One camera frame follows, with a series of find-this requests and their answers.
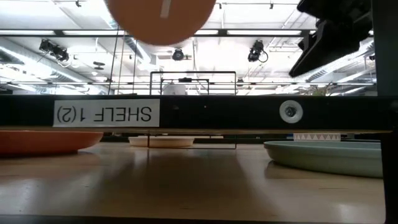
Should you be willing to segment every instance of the white object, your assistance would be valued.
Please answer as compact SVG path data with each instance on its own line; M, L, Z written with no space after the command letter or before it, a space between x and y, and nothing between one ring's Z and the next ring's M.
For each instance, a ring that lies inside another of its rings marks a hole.
M287 108L295 109L295 114L293 116L288 116L286 113ZM279 115L286 123L294 124L299 122L303 117L303 108L300 103L297 103L294 100L287 100L280 105Z
M195 138L192 137L176 137L176 136L151 136L148 137L129 137L130 145L136 147L149 147L149 148L178 148L178 147L190 147L193 146Z
M164 88L163 95L186 95L185 85L171 83Z
M340 133L294 133L294 141L341 141Z
M56 100L56 128L159 127L160 99Z

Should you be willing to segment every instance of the ceiling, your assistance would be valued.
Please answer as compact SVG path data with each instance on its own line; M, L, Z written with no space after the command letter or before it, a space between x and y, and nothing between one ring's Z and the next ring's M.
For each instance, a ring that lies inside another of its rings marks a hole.
M203 29L315 29L316 19L298 12L295 8L298 0L222 0L218 1ZM115 29L115 23L103 0L80 1L77 7L71 0L3 0L0 7L0 29ZM248 52L255 40L262 40L269 55L266 63L248 62ZM50 41L68 49L70 60L58 63L50 55L39 50L42 41L40 37L0 37L0 47L8 49L12 45L13 52L27 58L38 59L57 72L63 69L67 73L85 82L149 82L151 71L235 71L238 78L245 82L292 82L288 72L300 57L302 51L297 47L300 38L258 38L258 37L196 37L173 46L153 46L137 43L137 48L150 60L143 60L135 55L131 44L123 38L91 38L91 37L52 37ZM190 60L176 62L171 59L176 48L181 48L185 55L192 56ZM94 69L93 62L103 62L103 70ZM374 62L365 59L353 60L344 66L335 67L323 75L322 82L336 82L344 77L361 72L374 66ZM360 79L372 80L374 72L365 73L352 81L363 82ZM164 78L183 78L187 74L165 74ZM201 74L193 78L209 78L211 82L234 82L232 73ZM2 77L3 81L21 81ZM32 81L43 80L40 75L31 77ZM154 82L160 77L154 76ZM241 88L239 95L263 94L307 94L308 88L296 86L287 89L286 86L270 85L267 88ZM105 93L106 86L98 87L98 92ZM204 87L198 90L197 85L187 85L188 94L207 93ZM213 94L233 94L234 86L212 87ZM117 94L132 93L131 85L114 85L112 92ZM135 88L135 93L149 94L149 86L141 85Z

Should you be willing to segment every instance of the fluorescent light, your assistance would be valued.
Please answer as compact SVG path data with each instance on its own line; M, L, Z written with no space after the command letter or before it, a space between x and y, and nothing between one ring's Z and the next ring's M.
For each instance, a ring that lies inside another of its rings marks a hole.
M124 30L65 30L65 35L124 35Z
M13 84L8 84L9 86L15 87L15 88L20 88L23 90L27 90L27 91L36 91L35 88L31 87L31 86L27 86L27 85L13 85Z
M357 73L357 74L350 75L348 77L342 78L341 80L338 80L337 82L338 83L343 83L343 82L351 81L351 80L354 80L355 78L358 78L358 77L360 77L362 75L364 75L364 74L363 73Z
M338 85L351 85L351 86L355 86L355 85L360 85L360 86L371 86L374 85L375 83L339 83Z
M88 84L87 82L80 82L80 83L75 83L75 82L55 82L53 83L54 85L85 85Z
M16 84L20 85L41 85L41 84L47 84L47 82L15 82Z
M229 30L230 35L300 35L301 30Z
M364 87L355 88L355 89L353 89L353 90L348 90L348 91L345 92L345 93L355 93L356 91L362 90L362 89L364 89L364 88L365 88L365 86L364 86Z
M218 34L218 30L198 30L195 35L215 35Z
M128 85L129 83L117 83L117 82L112 82L111 85ZM93 85L109 85L109 82L95 82Z
M55 35L52 30L0 30L1 35Z
M69 87L69 88L71 88L71 89L74 89L74 90L76 90L76 87L75 87L75 86L73 86L73 85L65 85L64 87Z

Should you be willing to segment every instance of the spotlight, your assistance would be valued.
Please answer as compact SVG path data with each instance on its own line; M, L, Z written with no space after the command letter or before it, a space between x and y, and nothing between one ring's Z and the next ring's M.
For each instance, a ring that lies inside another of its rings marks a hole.
M175 49L174 54L173 54L173 60L175 61L181 61L184 59L184 53L182 52L182 49Z
M239 78L237 81L236 81L236 83L242 83L243 82L243 78ZM242 87L243 85L242 84L237 84L236 85L237 87Z
M267 55L267 59L265 61L260 60L260 56L263 53ZM253 47L250 49L248 60L249 62L260 61L262 63L268 61L268 54L264 51L264 44L262 43L262 40L256 40L256 42L253 44Z
M66 62L69 60L68 50L63 47L59 47L51 43L49 40L42 40L40 43L39 50L43 51L46 54L50 54L55 57L60 62Z

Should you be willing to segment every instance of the shelf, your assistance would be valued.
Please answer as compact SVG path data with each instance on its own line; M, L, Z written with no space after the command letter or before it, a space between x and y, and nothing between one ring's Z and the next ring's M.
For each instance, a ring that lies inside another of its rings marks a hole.
M303 116L297 123L286 123L280 117L280 106L287 100L302 106ZM337 96L3 95L0 96L3 108L0 129L205 134L385 133L393 129L389 112L393 101L394 98L388 97ZM132 123L129 123L123 113L141 110L140 105L145 106L146 102L150 102L146 113L151 120L131 112Z

